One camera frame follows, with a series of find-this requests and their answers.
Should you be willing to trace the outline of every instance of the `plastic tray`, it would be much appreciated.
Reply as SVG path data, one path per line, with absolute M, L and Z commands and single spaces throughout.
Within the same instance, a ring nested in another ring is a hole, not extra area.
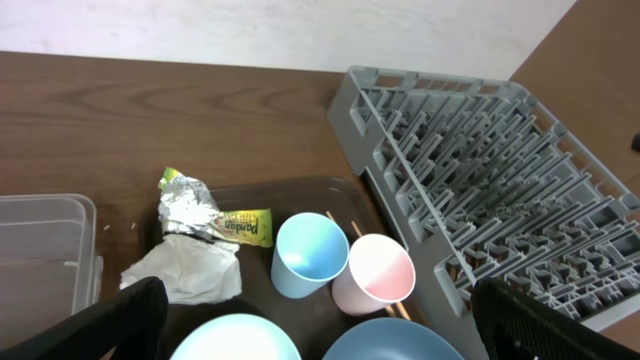
M 363 232 L 385 233 L 365 200 L 348 182 L 338 178 L 310 178 L 272 184 L 238 186 L 212 190 L 222 210 L 270 208 L 274 236 L 280 225 L 300 212 L 324 214 L 331 211 L 350 242 L 357 236 L 350 223 L 355 221 Z M 145 220 L 142 235 L 146 253 L 161 241 L 157 212 Z M 171 305 L 165 327 L 164 355 L 168 358 L 178 344 L 196 327 L 217 316 L 250 313 L 263 316 L 280 326 L 293 340 L 303 359 L 320 359 L 331 345 L 353 326 L 375 317 L 386 316 L 384 310 L 364 317 L 344 314 L 333 302 L 329 286 L 310 296 L 292 300 L 271 284 L 273 249 L 243 245 L 238 252 L 242 274 L 242 294 L 215 305 Z M 250 346 L 251 339 L 246 339 Z
M 97 301 L 95 215 L 82 195 L 0 197 L 0 348 Z

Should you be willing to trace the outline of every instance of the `white wall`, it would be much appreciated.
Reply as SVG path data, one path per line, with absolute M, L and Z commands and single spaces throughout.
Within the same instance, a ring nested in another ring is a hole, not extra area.
M 507 79 L 574 1 L 0 0 L 0 50 Z

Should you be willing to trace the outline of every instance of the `pink paper cup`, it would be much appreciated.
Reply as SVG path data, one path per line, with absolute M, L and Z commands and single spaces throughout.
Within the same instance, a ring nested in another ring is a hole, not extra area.
M 415 284 L 404 248 L 387 236 L 368 234 L 351 247 L 347 268 L 333 281 L 333 300 L 349 315 L 364 315 L 406 299 Z

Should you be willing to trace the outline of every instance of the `snack wrapper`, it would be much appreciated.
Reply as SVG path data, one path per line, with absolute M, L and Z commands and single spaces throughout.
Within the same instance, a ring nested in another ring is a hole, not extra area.
M 158 188 L 158 205 L 164 233 L 194 235 L 208 242 L 273 246 L 271 210 L 220 211 L 211 192 L 200 180 L 166 168 Z

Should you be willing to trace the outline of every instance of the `wooden chopstick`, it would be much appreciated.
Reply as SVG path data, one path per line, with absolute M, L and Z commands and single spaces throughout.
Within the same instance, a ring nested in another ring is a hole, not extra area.
M 331 215 L 330 211 L 327 211 L 326 213 L 327 213 L 327 217 L 329 219 L 331 219 L 331 221 L 336 222 L 336 219 L 334 219 L 334 217 L 333 217 L 333 215 Z M 358 228 L 358 225 L 353 220 L 351 221 L 351 227 L 353 227 L 353 230 L 356 232 L 356 235 L 358 235 L 358 238 L 361 238 L 362 237 L 362 231 L 360 231 L 360 228 Z M 409 316 L 409 313 L 407 312 L 407 309 L 405 309 L 404 305 L 402 305 L 402 302 L 398 301 L 394 305 L 398 308 L 398 312 L 400 312 L 400 315 L 405 320 L 411 321 L 411 317 Z M 389 315 L 389 317 L 398 317 L 398 315 L 396 315 L 396 312 L 393 310 L 393 307 L 391 305 L 385 307 L 384 310 L 387 312 L 387 315 Z

